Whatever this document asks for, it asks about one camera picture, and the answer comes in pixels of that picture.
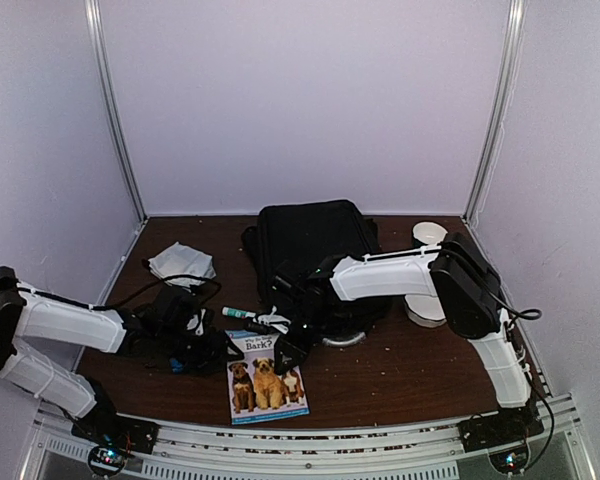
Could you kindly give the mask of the dog picture book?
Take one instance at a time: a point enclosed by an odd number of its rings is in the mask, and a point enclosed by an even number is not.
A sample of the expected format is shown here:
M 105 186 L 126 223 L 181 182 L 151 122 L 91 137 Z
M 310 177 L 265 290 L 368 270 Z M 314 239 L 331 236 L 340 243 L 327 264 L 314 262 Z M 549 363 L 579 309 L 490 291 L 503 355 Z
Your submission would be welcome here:
M 243 359 L 227 364 L 232 425 L 270 422 L 310 413 L 300 371 L 293 368 L 282 375 L 274 371 L 277 335 L 233 330 L 228 336 L 244 355 Z

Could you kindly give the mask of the black student backpack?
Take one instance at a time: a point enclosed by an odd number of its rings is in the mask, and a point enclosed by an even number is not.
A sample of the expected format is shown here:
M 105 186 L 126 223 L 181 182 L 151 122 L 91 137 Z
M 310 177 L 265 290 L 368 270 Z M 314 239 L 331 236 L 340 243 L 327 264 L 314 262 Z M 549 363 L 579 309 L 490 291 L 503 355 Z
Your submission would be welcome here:
M 330 256 L 360 257 L 381 251 L 376 223 L 349 200 L 267 206 L 259 212 L 257 223 L 243 231 L 241 241 L 267 310 L 273 273 L 283 261 L 312 268 Z M 388 297 L 343 302 L 331 293 L 318 340 L 338 348 L 354 345 L 391 304 Z

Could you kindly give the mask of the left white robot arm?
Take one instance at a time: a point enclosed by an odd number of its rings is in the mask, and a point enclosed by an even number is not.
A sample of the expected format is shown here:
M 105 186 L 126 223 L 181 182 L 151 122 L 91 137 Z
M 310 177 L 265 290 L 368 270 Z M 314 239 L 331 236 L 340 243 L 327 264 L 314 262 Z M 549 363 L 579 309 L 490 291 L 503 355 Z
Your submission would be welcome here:
M 184 289 L 159 281 L 156 299 L 134 310 L 124 303 L 92 305 L 44 292 L 0 267 L 0 378 L 56 404 L 103 444 L 124 424 L 104 388 L 70 372 L 27 343 L 43 338 L 127 356 L 135 348 L 166 354 L 175 373 L 207 375 L 243 354 L 215 329 L 212 311 Z

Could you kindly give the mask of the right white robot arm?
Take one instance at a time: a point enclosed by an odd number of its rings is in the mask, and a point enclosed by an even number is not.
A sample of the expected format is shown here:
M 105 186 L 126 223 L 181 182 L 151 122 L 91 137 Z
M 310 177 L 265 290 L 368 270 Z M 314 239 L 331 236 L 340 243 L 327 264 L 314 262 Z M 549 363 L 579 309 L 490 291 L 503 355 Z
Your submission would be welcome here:
M 277 373 L 301 365 L 318 339 L 360 328 L 362 314 L 342 315 L 340 305 L 396 296 L 408 303 L 424 298 L 477 351 L 499 405 L 492 417 L 497 438 L 513 441 L 538 422 L 538 395 L 512 331 L 518 320 L 538 320 L 542 313 L 508 305 L 498 274 L 462 235 L 382 254 L 358 255 L 332 245 L 293 248 L 281 255 L 260 251 L 258 261 L 262 272 L 272 274 L 266 282 L 270 291 L 286 299 L 272 304 L 287 324 L 274 347 Z

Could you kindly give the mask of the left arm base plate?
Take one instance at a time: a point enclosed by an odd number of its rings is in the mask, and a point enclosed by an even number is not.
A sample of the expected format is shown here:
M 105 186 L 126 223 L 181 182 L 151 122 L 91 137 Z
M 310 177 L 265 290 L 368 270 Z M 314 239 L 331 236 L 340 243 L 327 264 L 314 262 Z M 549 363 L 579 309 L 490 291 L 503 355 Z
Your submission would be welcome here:
M 73 436 L 127 453 L 151 454 L 159 433 L 158 424 L 129 417 L 119 417 L 112 426 L 100 429 L 82 419 L 72 423 Z

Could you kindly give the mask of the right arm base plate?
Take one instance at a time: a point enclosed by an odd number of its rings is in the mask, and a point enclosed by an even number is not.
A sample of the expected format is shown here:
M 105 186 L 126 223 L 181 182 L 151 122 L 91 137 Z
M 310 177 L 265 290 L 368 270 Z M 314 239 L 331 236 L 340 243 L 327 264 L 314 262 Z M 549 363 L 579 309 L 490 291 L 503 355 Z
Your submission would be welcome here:
M 471 417 L 459 422 L 457 428 L 465 452 L 519 443 L 544 432 L 540 419 L 504 412 Z

